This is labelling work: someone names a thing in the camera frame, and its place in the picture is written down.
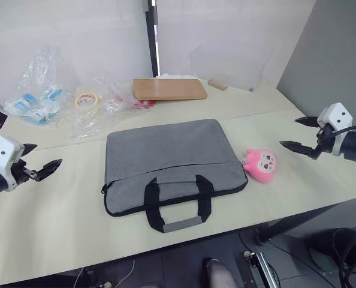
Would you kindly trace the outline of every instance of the pink plush toy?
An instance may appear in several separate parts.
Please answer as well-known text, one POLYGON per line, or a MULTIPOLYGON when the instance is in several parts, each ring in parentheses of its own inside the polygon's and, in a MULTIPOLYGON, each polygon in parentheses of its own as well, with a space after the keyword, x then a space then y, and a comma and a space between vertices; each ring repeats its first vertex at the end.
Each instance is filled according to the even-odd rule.
POLYGON ((277 158, 267 150, 248 149, 246 162, 243 165, 251 177, 262 183, 269 183, 274 178, 277 158))

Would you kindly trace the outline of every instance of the gray laptop bag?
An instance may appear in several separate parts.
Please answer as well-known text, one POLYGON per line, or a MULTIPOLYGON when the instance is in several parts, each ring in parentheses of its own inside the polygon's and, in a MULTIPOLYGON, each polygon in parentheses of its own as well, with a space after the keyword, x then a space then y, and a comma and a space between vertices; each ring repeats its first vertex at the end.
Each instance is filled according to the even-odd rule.
POLYGON ((217 120, 111 133, 106 142, 104 204, 111 216, 146 211, 162 233, 203 223, 211 198, 241 191, 242 165, 217 120), (160 206, 198 200, 198 216, 165 224, 160 206))

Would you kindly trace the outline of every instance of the person's leg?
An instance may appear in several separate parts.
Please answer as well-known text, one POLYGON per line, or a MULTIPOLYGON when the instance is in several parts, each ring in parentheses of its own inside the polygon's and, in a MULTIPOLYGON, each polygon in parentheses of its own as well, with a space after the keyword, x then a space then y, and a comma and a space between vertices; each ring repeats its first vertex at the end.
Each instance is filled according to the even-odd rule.
POLYGON ((206 266, 209 288, 239 288, 230 270, 219 260, 211 259, 206 266))

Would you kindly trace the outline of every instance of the black handle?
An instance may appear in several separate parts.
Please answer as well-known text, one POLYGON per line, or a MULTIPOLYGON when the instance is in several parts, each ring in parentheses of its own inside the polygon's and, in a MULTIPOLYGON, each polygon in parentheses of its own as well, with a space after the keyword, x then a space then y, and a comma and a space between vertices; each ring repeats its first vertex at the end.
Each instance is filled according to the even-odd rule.
MULTIPOLYGON (((212 212, 211 197, 203 197, 204 195, 211 195, 214 193, 213 184, 201 175, 196 175, 196 185, 200 197, 198 198, 198 216, 182 221, 165 224, 161 217, 159 207, 146 210, 147 220, 152 228, 162 233, 172 232, 179 229, 187 228, 193 225, 198 225, 205 222, 212 212)), ((155 205, 159 203, 159 186, 156 178, 146 185, 144 190, 144 205, 155 205)))

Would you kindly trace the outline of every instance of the gray wall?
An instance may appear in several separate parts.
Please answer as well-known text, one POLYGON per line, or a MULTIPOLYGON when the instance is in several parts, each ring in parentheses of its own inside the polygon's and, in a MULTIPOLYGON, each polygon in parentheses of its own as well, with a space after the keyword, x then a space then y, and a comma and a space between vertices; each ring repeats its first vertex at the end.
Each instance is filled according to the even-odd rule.
MULTIPOLYGON (((316 1, 277 88, 310 116, 342 102, 356 124, 356 0, 316 1)), ((356 199, 337 205, 288 234, 299 237, 327 228, 354 226, 356 199)))

